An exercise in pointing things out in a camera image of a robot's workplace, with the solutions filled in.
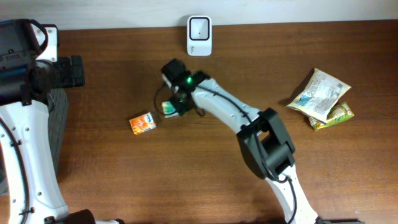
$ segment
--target background wall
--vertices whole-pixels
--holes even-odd
[[[0,20],[31,18],[60,29],[398,19],[398,0],[1,0]]]

